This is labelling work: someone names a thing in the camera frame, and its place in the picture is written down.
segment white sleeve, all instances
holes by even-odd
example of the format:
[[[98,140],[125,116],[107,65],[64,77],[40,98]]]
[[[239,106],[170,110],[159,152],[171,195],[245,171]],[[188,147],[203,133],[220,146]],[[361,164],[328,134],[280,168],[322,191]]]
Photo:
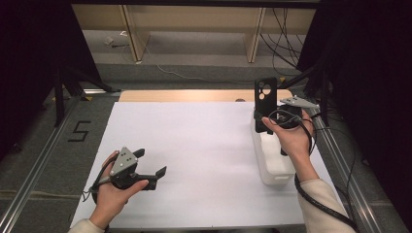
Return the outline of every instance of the white sleeve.
[[[335,210],[343,216],[347,216],[345,210],[337,201],[332,188],[323,180],[316,179],[302,182],[300,186],[313,199],[317,200],[324,206]],[[302,209],[303,219],[305,221],[306,230],[308,233],[355,232],[351,226],[336,219],[333,216],[322,212],[321,210],[310,204],[308,201],[306,201],[300,194],[297,195],[297,198],[300,208]]]
[[[82,219],[68,233],[104,233],[104,230],[98,228],[89,219]]]

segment white table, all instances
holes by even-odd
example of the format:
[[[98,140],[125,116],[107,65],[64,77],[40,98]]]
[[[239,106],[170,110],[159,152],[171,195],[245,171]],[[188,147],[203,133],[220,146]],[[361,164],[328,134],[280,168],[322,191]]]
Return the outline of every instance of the white table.
[[[114,150],[145,149],[136,172],[167,166],[154,191],[132,197],[111,228],[225,229],[302,224],[293,181],[265,185],[251,132],[253,102],[118,102],[85,190]],[[332,185],[317,149],[312,162]],[[73,223],[89,217],[91,198],[80,200]]]

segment hand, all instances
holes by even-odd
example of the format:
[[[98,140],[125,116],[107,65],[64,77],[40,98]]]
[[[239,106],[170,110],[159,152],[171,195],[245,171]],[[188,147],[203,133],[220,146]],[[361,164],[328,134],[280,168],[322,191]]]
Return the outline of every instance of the hand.
[[[103,166],[109,161],[110,158],[116,156],[117,154],[119,154],[119,152],[114,151],[103,163]],[[102,178],[110,175],[113,164],[114,162],[107,166],[106,170],[102,174]],[[94,212],[90,216],[89,220],[100,229],[105,229],[112,219],[121,212],[127,200],[145,188],[148,183],[149,181],[147,180],[140,181],[125,190],[118,189],[111,183],[101,184],[97,194],[96,208],[94,209]]]
[[[312,134],[312,120],[302,110],[303,125]],[[319,176],[309,158],[309,139],[301,126],[293,129],[284,129],[279,125],[273,124],[268,117],[262,118],[263,123],[279,138],[282,149],[290,157],[294,170],[301,182],[318,179]]]
[[[309,115],[302,110],[302,123],[306,129],[312,134],[313,125]],[[268,117],[262,118],[263,123],[279,138],[282,149],[289,156],[300,156],[305,154],[309,156],[309,138],[301,126],[297,126],[292,129],[284,129],[281,126],[275,124],[273,120],[269,120]]]

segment metal bar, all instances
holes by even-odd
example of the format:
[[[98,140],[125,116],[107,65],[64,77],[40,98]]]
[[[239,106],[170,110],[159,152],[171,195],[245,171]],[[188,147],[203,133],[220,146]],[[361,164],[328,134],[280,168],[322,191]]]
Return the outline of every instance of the metal bar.
[[[315,109],[309,110],[311,115],[317,114],[319,111]],[[326,128],[324,123],[317,117],[314,120],[316,127],[318,128]],[[340,175],[347,181],[350,175],[350,166],[346,162],[345,158],[343,157],[342,151],[337,146],[337,143],[331,134],[329,129],[322,130],[322,135],[326,141],[326,145],[332,155],[332,158],[335,164],[338,167]],[[361,189],[358,185],[357,179],[352,175],[349,183],[349,194],[351,195],[354,205],[358,210],[360,215],[360,219],[367,230],[367,232],[383,232],[381,227],[379,226],[376,216],[373,213],[372,209],[370,208],[369,204],[366,201],[366,198],[361,193]]]
[[[99,96],[99,97],[119,97],[121,92],[107,92],[104,89],[85,89],[85,97]]]
[[[0,232],[9,233],[15,226],[17,219],[24,208],[28,197],[30,196],[31,190],[37,184],[43,170],[45,169],[48,161],[52,155],[52,151],[55,148],[58,140],[61,136],[63,129],[66,126],[67,119],[80,102],[80,98],[72,98],[73,101],[68,105],[68,111],[64,119],[61,121],[58,127],[55,127],[42,152],[34,163],[30,173],[27,175],[24,183],[21,185],[19,191],[17,192],[12,203],[9,205],[5,214],[3,214],[0,222]]]

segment black object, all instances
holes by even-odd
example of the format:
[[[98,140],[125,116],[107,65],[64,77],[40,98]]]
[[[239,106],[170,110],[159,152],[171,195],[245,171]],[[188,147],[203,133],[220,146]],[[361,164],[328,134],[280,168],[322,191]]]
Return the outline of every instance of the black object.
[[[277,118],[274,121],[284,129],[292,129],[299,126],[299,121],[302,118],[302,109],[291,105],[279,106]]]
[[[342,14],[342,18],[335,23],[336,26],[334,30],[331,31],[331,35],[327,38],[325,47],[322,50],[317,62],[308,68],[306,68],[307,64],[302,65],[302,62],[300,62],[300,66],[298,66],[298,68],[306,69],[303,70],[300,75],[278,87],[280,89],[288,88],[306,78],[310,78],[304,91],[306,96],[313,97],[319,89],[322,90],[321,117],[326,126],[328,126],[326,108],[328,98],[328,77],[331,74],[334,74],[334,70],[340,65],[337,61],[340,61],[343,54],[346,52],[346,42],[351,36],[352,29],[361,15],[364,3],[362,3],[362,1],[348,1],[342,7],[344,7],[347,11],[345,11],[345,13]],[[329,18],[323,18],[323,20],[326,22],[334,22],[334,20],[329,20]],[[310,35],[311,31],[314,30],[312,27],[313,26],[311,25],[308,35]]]
[[[45,65],[42,48],[33,43],[35,36],[19,15],[20,4],[12,0],[0,4],[0,160],[15,144],[24,149],[20,139],[42,112],[53,87],[52,67]]]
[[[131,162],[133,165],[126,167],[124,170],[121,170],[120,172],[114,174],[113,176],[110,175],[108,178],[105,178],[106,180],[102,181],[102,175],[103,172],[106,170],[106,168],[111,164],[112,162],[115,162],[118,160],[119,156],[125,155],[124,149],[120,151],[117,155],[113,156],[110,158],[106,164],[103,165],[102,169],[100,170],[100,173],[97,175],[96,180],[94,181],[93,185],[90,187],[88,190],[89,193],[91,193],[92,198],[94,203],[97,203],[97,194],[99,190],[99,186],[103,183],[112,183],[113,186],[115,186],[118,189],[128,189],[135,183],[138,183],[143,180],[148,180],[149,183],[143,188],[143,190],[155,190],[157,186],[157,181],[164,177],[166,175],[166,169],[167,167],[163,167],[162,169],[158,170],[155,175],[139,175],[135,173],[135,170],[137,168],[137,161]],[[144,149],[139,149],[133,152],[133,155],[136,158],[140,158],[145,154]]]
[[[345,51],[329,62],[329,67],[333,67],[327,70],[327,80],[332,85],[330,97],[347,122],[363,159],[412,231],[412,186],[405,182],[412,180],[412,2],[357,1],[354,10],[352,27],[340,45]],[[319,15],[305,44],[317,42],[312,32],[325,34],[325,22],[336,19],[337,11]],[[304,53],[305,50],[301,56],[304,60],[318,60],[316,55]],[[310,65],[304,62],[301,67]]]
[[[277,80],[276,78],[265,78],[255,80],[255,130],[257,133],[273,132],[261,121],[262,117],[269,117],[277,110]]]

